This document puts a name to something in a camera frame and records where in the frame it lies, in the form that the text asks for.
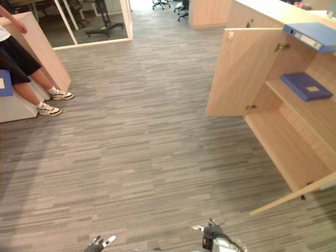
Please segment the black skirt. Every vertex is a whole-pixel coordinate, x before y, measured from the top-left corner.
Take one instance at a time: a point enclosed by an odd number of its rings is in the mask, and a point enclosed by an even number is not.
[[[40,63],[12,36],[0,42],[0,69],[9,71],[12,85],[31,82],[28,76],[40,68]]]

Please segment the white shirt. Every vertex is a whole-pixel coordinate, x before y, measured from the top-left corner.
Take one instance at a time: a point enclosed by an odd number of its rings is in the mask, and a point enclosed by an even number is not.
[[[10,36],[10,33],[0,25],[0,42],[8,39]]]

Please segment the cabinet top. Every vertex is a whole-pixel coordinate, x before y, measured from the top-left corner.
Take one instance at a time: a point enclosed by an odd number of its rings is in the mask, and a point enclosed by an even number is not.
[[[312,12],[287,4],[280,0],[235,0],[247,7],[254,9],[270,18],[283,23],[306,23],[306,22],[319,22],[325,24],[333,29],[336,29],[336,22],[318,16]]]

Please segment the blue book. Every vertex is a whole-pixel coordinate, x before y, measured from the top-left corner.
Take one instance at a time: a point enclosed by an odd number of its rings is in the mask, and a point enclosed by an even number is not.
[[[0,69],[0,97],[13,96],[11,75],[8,70]]]
[[[281,80],[304,101],[332,97],[328,89],[304,72],[282,75]]]
[[[336,51],[336,30],[321,23],[288,24],[283,31],[323,53]]]

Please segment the door hinge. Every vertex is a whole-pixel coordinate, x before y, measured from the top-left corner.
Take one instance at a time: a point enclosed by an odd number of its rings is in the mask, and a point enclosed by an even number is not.
[[[252,105],[252,106],[250,106],[250,105],[248,105],[248,106],[246,106],[246,110],[248,110],[248,109],[256,109],[257,108],[257,106],[256,105]]]
[[[282,45],[281,43],[279,43],[277,45],[277,48],[275,48],[275,52],[277,52],[278,50],[288,50],[290,48],[290,44],[289,43],[285,43],[284,45]]]

